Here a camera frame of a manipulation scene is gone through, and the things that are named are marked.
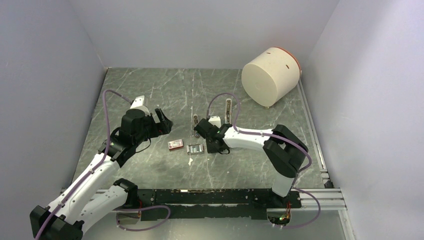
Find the red staple box sleeve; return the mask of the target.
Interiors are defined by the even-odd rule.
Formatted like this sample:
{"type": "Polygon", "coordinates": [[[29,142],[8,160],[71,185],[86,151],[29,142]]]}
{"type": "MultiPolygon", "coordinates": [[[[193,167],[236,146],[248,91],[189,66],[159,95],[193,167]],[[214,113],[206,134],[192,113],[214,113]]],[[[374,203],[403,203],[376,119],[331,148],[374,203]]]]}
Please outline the red staple box sleeve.
{"type": "Polygon", "coordinates": [[[167,144],[168,144],[168,150],[169,151],[175,151],[175,150],[178,150],[178,149],[182,149],[184,147],[184,142],[183,142],[182,139],[169,141],[167,144]]]}

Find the staple box tray with staples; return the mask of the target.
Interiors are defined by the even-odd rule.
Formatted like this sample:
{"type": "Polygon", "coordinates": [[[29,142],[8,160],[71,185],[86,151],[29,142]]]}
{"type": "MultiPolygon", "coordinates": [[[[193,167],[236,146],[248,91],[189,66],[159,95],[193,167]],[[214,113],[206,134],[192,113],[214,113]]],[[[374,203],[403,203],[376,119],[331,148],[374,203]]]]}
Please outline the staple box tray with staples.
{"type": "Polygon", "coordinates": [[[205,152],[203,144],[190,144],[186,146],[186,152],[189,155],[199,155],[205,152]]]}

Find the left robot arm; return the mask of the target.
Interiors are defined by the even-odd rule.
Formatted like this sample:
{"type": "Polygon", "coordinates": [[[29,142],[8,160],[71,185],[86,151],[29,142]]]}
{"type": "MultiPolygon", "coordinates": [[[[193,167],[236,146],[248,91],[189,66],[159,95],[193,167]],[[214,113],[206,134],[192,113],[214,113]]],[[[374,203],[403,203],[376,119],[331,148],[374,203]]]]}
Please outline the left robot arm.
{"type": "Polygon", "coordinates": [[[130,107],[120,126],[107,131],[107,139],[82,174],[46,207],[38,205],[31,211],[36,240],[80,240],[93,224],[115,209],[139,211],[142,201],[138,186],[124,178],[116,180],[96,199],[92,197],[137,153],[141,143],[171,132],[173,122],[161,108],[154,111],[158,122],[145,107],[130,107]]]}

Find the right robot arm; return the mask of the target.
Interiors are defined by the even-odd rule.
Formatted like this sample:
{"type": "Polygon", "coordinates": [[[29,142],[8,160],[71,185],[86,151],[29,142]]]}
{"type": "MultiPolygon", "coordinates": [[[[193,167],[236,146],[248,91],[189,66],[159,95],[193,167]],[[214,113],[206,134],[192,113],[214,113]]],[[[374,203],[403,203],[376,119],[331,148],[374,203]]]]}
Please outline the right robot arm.
{"type": "Polygon", "coordinates": [[[231,124],[217,127],[202,119],[194,130],[205,139],[209,154],[228,154],[231,149],[264,152],[277,172],[269,197],[275,207],[282,207],[288,202],[289,191],[298,173],[312,164],[306,145],[282,124],[259,130],[231,124]]]}

